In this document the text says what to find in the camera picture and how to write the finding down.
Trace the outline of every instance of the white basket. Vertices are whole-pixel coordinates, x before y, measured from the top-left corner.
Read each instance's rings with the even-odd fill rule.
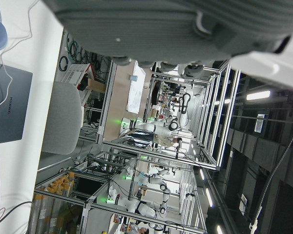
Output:
[[[65,76],[63,77],[62,82],[68,82],[77,87],[79,83],[81,82],[82,78],[84,77],[85,73],[88,74],[88,77],[90,79],[94,80],[92,67],[90,63],[89,64],[71,64]],[[86,104],[86,101],[88,97],[90,96],[91,91],[92,91],[91,89],[87,89],[87,88],[83,91],[78,90],[82,106]]]

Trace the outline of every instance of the laptop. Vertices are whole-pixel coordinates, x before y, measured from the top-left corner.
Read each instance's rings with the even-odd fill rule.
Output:
[[[0,105],[0,143],[22,139],[33,74],[5,66],[13,78],[6,101]],[[10,77],[0,64],[0,103],[5,99]]]

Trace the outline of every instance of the huawei logo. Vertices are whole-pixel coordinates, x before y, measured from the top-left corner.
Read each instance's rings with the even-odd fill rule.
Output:
[[[12,111],[12,97],[10,97],[10,101],[9,101],[9,107],[8,107],[8,115],[11,114]]]

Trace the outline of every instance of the desk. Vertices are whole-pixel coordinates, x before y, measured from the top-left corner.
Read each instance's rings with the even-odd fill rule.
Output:
[[[32,2],[0,0],[2,23],[8,33],[6,48],[28,35],[27,10]],[[63,32],[42,2],[31,10],[30,16],[33,37],[3,55],[5,65],[33,73],[23,139],[0,144],[0,207],[7,212],[32,200]],[[25,233],[29,214],[30,204],[14,210],[0,224],[0,234]]]

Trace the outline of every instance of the chair backrest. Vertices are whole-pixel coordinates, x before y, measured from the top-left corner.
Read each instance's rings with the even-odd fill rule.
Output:
[[[253,50],[273,52],[293,32],[290,0],[44,2],[87,50],[136,59],[143,66],[154,61],[224,60]]]
[[[42,151],[66,155],[74,151],[82,121],[77,88],[70,83],[54,82]]]

